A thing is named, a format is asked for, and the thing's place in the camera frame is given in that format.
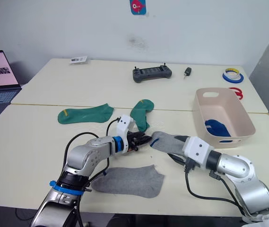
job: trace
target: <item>sticker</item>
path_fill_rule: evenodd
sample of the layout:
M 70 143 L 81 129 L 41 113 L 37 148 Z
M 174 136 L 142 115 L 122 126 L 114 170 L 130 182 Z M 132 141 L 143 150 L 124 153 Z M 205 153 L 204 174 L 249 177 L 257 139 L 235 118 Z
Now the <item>sticker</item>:
M 130 8 L 133 15 L 145 15 L 146 0 L 130 0 Z

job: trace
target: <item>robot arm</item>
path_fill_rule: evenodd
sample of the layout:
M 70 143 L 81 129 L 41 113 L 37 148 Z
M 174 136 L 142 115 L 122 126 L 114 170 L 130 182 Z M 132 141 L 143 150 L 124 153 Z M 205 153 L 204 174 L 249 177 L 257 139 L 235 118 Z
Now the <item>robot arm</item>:
M 245 227 L 269 227 L 269 190 L 255 174 L 253 163 L 245 157 L 221 154 L 213 149 L 198 137 L 188 138 L 183 147 L 187 159 L 194 160 L 203 170 L 225 174 L 234 184 L 245 213 L 243 220 L 250 223 Z
M 57 181 L 51 181 L 52 188 L 42 202 L 31 226 L 74 227 L 77 222 L 75 206 L 91 179 L 95 167 L 104 159 L 148 143 L 152 138 L 142 132 L 130 132 L 134 120 L 123 115 L 117 125 L 117 136 L 101 137 L 72 149 Z

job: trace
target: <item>gray sock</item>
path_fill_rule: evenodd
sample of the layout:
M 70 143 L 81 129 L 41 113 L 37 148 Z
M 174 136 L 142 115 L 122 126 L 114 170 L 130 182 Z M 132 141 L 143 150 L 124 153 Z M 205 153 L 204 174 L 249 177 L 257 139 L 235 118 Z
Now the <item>gray sock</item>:
M 141 168 L 110 168 L 106 172 L 106 175 L 97 177 L 91 183 L 94 190 L 154 198 L 161 191 L 164 180 L 164 175 L 159 174 L 154 165 Z
M 155 131 L 149 144 L 156 150 L 184 157 L 182 148 L 187 138 L 188 136 L 170 135 L 162 131 Z

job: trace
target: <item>table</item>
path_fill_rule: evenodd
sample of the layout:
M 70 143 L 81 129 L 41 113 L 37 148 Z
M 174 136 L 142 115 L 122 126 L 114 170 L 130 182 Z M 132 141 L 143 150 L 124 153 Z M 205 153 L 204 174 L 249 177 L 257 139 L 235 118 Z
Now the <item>table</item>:
M 64 149 L 76 134 L 91 131 L 105 135 L 107 123 L 62 125 L 58 113 L 67 106 L 10 105 L 0 115 L 0 206 L 37 209 L 50 189 L 49 181 L 61 172 Z M 110 120 L 130 109 L 115 109 Z M 255 165 L 258 177 L 269 187 L 269 116 L 250 113 L 256 133 L 238 148 L 217 149 L 230 155 L 244 155 Z M 153 110 L 147 116 L 153 131 L 197 135 L 192 112 Z M 115 124 L 109 135 L 115 135 Z M 74 141 L 70 148 L 84 144 L 90 136 Z M 153 199 L 134 195 L 86 192 L 81 202 L 83 212 L 136 213 L 158 215 L 240 216 L 232 204 L 192 197 L 184 186 L 183 167 L 149 146 L 138 152 L 111 157 L 111 167 L 155 165 L 165 175 L 160 194 Z M 95 170 L 105 166 L 105 161 Z M 194 192 L 206 196 L 230 198 L 223 185 L 196 168 L 189 175 Z
M 156 110 L 191 111 L 196 90 L 202 87 L 238 87 L 241 101 L 249 113 L 267 113 L 252 83 L 240 66 L 167 64 L 170 79 L 135 83 L 134 66 L 150 68 L 160 63 L 97 61 L 69 65 L 69 59 L 51 59 L 12 100 L 13 104 L 98 106 L 108 103 L 114 108 L 133 108 L 141 99 L 150 99 Z M 192 68 L 185 77 L 187 67 Z M 222 78 L 226 68 L 239 69 L 244 75 L 240 84 Z

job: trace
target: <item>floor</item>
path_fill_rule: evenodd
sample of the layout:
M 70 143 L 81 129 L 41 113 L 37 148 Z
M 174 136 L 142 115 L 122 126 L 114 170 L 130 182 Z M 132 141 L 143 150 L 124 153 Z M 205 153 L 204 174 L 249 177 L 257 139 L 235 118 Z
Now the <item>floor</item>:
M 18 209 L 20 218 L 29 218 L 36 210 Z M 105 213 L 81 213 L 82 220 L 90 227 L 241 227 L 241 218 L 129 215 Z M 20 221 L 15 209 L 0 207 L 0 227 L 29 227 L 29 221 Z

